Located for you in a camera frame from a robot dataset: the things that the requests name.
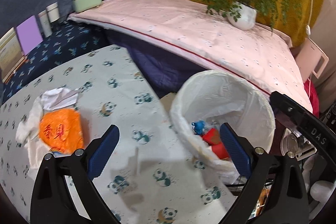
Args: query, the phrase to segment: purple book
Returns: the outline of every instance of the purple book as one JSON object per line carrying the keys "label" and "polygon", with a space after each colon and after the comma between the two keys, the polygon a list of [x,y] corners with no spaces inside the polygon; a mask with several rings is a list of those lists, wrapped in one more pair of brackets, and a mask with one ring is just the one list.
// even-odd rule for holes
{"label": "purple book", "polygon": [[43,41],[35,16],[18,25],[16,33],[25,55]]}

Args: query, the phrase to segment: white flower pot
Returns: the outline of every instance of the white flower pot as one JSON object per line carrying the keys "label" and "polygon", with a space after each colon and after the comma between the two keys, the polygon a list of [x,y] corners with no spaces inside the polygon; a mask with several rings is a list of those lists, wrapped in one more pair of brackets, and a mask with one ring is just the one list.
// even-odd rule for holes
{"label": "white flower pot", "polygon": [[257,10],[241,3],[237,3],[237,5],[241,7],[241,9],[236,8],[239,11],[241,17],[237,19],[237,22],[235,22],[234,17],[230,15],[227,15],[227,19],[232,25],[241,30],[247,31],[249,29],[252,29],[255,25]]}

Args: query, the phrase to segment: white trash bag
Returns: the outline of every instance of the white trash bag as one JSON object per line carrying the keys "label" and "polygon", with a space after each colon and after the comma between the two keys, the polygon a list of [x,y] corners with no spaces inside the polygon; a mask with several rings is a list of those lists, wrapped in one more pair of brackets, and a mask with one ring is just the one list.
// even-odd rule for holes
{"label": "white trash bag", "polygon": [[269,152],[274,136],[275,118],[267,98],[252,84],[233,74],[208,70],[190,77],[177,93],[170,110],[175,131],[189,152],[213,168],[225,184],[239,177],[230,160],[220,160],[207,149],[191,123],[213,119],[228,122],[238,136],[253,147]]}

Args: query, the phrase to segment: orange package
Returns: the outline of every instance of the orange package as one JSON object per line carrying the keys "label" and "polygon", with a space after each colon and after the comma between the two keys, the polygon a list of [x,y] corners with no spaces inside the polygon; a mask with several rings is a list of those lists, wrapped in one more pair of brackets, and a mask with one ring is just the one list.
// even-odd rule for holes
{"label": "orange package", "polygon": [[80,114],[73,109],[60,109],[47,113],[40,122],[39,136],[51,151],[72,154],[84,148]]}

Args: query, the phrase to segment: light green container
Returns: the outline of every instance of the light green container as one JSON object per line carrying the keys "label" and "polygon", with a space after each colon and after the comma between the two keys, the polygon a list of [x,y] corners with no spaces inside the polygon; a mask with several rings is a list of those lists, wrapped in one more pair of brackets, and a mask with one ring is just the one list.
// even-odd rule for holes
{"label": "light green container", "polygon": [[83,12],[93,7],[101,5],[102,0],[72,0],[76,13]]}

